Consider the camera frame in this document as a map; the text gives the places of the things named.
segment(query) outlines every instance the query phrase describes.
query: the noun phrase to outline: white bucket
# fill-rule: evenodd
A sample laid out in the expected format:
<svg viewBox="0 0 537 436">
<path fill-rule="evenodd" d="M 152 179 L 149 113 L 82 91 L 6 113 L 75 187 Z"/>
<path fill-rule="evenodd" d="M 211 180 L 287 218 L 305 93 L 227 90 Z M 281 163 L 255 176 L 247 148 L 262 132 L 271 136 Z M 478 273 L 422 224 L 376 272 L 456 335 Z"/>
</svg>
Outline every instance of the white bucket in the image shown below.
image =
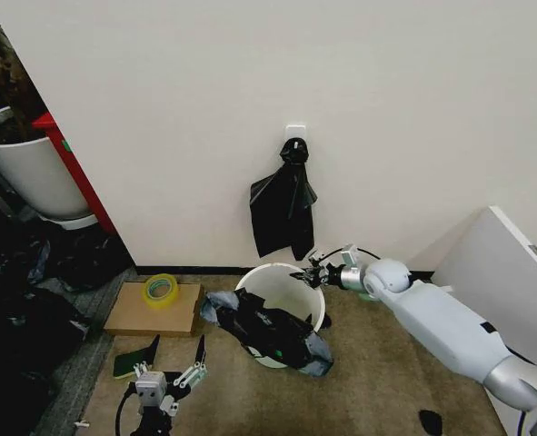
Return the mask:
<svg viewBox="0 0 537 436">
<path fill-rule="evenodd" d="M 267 263 L 247 273 L 236 289 L 246 288 L 246 291 L 264 298 L 264 307 L 267 309 L 284 309 L 301 320 L 312 315 L 311 324 L 318 332 L 324 319 L 323 291 L 290 276 L 291 273 L 302 271 L 287 263 Z M 262 356 L 252 347 L 248 347 L 248 350 L 254 356 Z M 256 357 L 256 360 L 269 368 L 286 368 L 286 365 L 270 357 Z"/>
</svg>

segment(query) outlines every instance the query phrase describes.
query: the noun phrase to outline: cardboard sheet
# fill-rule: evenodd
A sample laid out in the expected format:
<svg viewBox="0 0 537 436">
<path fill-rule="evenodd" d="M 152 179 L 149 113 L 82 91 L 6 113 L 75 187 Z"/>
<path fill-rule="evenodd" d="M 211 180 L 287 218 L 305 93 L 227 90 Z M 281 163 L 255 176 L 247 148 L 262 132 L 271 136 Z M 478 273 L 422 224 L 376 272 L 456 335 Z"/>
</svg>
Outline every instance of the cardboard sheet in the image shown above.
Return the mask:
<svg viewBox="0 0 537 436">
<path fill-rule="evenodd" d="M 155 309 L 143 299 L 142 282 L 125 282 L 104 329 L 113 335 L 189 336 L 203 296 L 200 284 L 180 284 L 177 299 Z"/>
</svg>

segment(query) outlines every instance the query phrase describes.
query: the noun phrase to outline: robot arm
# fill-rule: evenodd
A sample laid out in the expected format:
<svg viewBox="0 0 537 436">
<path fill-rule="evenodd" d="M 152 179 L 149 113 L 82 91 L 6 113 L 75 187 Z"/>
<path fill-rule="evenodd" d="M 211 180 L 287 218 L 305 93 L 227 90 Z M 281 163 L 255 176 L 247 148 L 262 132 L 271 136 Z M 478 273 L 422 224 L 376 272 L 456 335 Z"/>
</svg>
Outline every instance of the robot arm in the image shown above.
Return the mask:
<svg viewBox="0 0 537 436">
<path fill-rule="evenodd" d="M 367 265 L 354 245 L 344 247 L 342 256 L 345 264 L 338 267 L 319 265 L 312 256 L 313 267 L 303 279 L 312 286 L 337 285 L 380 300 L 448 369 L 476 380 L 514 409 L 532 411 L 537 407 L 537 389 L 525 380 L 537 367 L 513 355 L 483 317 L 438 286 L 412 282 L 403 263 L 381 259 Z M 537 436 L 537 424 L 531 435 Z"/>
</svg>

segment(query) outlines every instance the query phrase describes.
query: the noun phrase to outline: black cable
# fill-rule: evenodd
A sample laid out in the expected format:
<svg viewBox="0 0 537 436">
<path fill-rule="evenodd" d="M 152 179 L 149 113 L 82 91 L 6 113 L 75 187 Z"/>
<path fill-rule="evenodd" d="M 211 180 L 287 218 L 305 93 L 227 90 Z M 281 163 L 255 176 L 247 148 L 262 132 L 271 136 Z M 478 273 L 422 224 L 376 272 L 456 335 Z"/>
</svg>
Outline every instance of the black cable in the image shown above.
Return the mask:
<svg viewBox="0 0 537 436">
<path fill-rule="evenodd" d="M 521 412 L 521 418 L 519 419 L 519 428 L 516 430 L 516 436 L 522 436 L 522 427 L 524 427 L 524 418 L 526 418 L 526 411 Z"/>
<path fill-rule="evenodd" d="M 329 257 L 331 257 L 333 254 L 337 254 L 338 252 L 340 252 L 343 248 L 337 248 L 336 250 L 333 250 L 331 251 L 330 253 L 328 253 L 326 256 L 322 257 L 321 259 L 319 259 L 319 263 L 322 262 L 323 260 L 325 259 L 328 259 Z M 357 248 L 357 250 L 361 253 L 366 253 L 366 254 L 369 254 L 371 257 L 377 259 L 378 261 L 381 260 L 381 257 L 379 257 L 377 254 L 375 253 L 371 253 L 371 252 L 368 252 L 367 250 L 364 250 L 363 248 Z"/>
<path fill-rule="evenodd" d="M 324 256 L 321 259 L 319 259 L 319 263 L 322 262 L 324 259 L 327 259 L 327 258 L 331 257 L 333 254 L 337 254 L 341 250 L 342 250 L 342 248 L 338 248 L 337 250 L 333 250 L 332 252 L 328 253 L 326 256 Z"/>
<path fill-rule="evenodd" d="M 116 417 L 114 418 L 114 434 L 116 436 L 121 436 L 121 412 L 123 411 L 124 403 L 128 398 L 136 392 L 134 383 L 129 383 L 129 387 L 126 388 L 121 402 L 119 402 L 119 407 L 116 410 Z"/>
<path fill-rule="evenodd" d="M 367 254 L 369 254 L 371 257 L 374 257 L 374 258 L 377 259 L 378 261 L 381 260 L 381 257 L 379 257 L 377 254 L 368 252 L 367 250 L 364 250 L 363 248 L 357 248 L 357 250 L 360 251 L 361 253 L 367 253 Z"/>
</svg>

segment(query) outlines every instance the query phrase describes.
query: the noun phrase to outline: yellow tape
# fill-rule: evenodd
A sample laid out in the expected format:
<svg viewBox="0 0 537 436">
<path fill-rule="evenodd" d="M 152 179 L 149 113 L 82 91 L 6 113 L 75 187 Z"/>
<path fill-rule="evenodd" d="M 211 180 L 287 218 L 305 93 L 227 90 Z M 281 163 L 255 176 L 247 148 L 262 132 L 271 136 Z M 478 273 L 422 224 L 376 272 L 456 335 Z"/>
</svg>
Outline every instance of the yellow tape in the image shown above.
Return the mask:
<svg viewBox="0 0 537 436">
<path fill-rule="evenodd" d="M 179 293 L 179 286 L 175 277 L 169 274 L 157 274 L 144 283 L 143 299 L 151 307 L 160 309 L 171 304 Z"/>
</svg>

